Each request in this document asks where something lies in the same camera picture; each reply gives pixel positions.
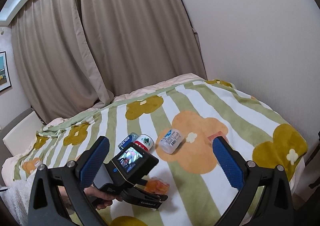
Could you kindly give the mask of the person's left hand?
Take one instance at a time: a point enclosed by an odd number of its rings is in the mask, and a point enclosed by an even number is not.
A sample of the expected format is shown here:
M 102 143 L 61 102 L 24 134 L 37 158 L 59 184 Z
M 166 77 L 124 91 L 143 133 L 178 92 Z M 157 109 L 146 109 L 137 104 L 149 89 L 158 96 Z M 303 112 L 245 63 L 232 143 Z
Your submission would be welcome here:
M 123 201 L 120 196 L 113 196 L 108 193 L 102 192 L 94 186 L 84 188 L 84 193 L 87 196 L 97 197 L 98 199 L 100 199 L 98 204 L 94 206 L 98 210 L 105 209 L 106 207 L 111 206 L 114 199 L 116 199 L 119 202 Z

